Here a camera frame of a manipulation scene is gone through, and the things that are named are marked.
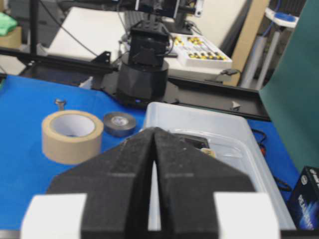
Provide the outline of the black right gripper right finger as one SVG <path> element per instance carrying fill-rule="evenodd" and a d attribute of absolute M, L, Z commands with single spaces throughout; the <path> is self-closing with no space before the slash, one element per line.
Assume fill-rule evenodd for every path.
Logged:
<path fill-rule="evenodd" d="M 255 192 L 249 176 L 154 129 L 161 230 L 167 239 L 216 239 L 215 192 Z"/>

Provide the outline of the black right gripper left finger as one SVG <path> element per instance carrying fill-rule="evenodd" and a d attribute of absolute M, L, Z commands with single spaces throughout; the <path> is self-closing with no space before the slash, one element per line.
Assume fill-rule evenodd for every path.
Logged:
<path fill-rule="evenodd" d="M 147 233 L 152 177 L 153 130 L 57 176 L 47 194 L 85 193 L 83 239 L 141 239 Z"/>

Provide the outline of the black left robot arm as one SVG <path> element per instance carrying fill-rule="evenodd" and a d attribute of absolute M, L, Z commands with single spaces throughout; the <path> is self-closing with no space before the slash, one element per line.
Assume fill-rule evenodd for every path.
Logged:
<path fill-rule="evenodd" d="M 161 23 L 143 20 L 131 28 L 130 35 L 116 97 L 126 105 L 139 100 L 146 106 L 166 90 L 169 33 Z M 155 157 L 154 132 L 146 129 L 55 176 L 47 192 L 85 196 L 81 239 L 142 239 L 148 233 Z"/>

